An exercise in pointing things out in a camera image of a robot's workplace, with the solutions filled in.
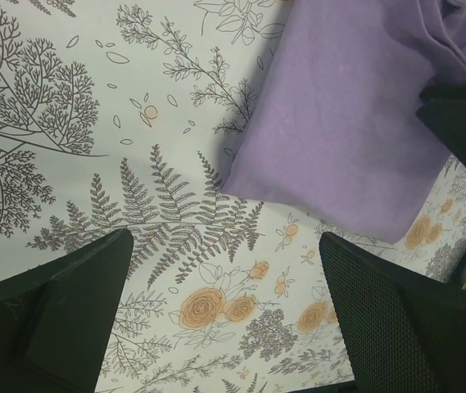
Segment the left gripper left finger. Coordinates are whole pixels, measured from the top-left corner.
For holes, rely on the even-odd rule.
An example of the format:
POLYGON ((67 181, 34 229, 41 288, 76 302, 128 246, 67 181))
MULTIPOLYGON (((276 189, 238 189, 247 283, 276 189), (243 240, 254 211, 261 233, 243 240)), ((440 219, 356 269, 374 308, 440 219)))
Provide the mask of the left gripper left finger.
POLYGON ((116 230, 0 282, 0 392, 93 392, 133 252, 116 230))

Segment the purple t shirt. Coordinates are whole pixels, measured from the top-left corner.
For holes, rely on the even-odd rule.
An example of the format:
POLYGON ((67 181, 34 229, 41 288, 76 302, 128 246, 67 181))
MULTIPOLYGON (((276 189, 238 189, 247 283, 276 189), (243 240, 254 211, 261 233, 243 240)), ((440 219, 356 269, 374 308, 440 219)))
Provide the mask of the purple t shirt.
POLYGON ((398 242, 449 150, 417 118, 466 84, 466 1, 296 1, 224 193, 398 242))

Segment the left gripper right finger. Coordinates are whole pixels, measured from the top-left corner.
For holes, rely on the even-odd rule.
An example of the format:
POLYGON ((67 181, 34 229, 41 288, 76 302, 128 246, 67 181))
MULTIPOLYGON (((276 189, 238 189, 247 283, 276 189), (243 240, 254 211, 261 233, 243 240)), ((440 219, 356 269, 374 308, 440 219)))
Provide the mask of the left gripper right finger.
POLYGON ((350 392, 466 392, 466 291, 326 232, 319 254, 350 392))

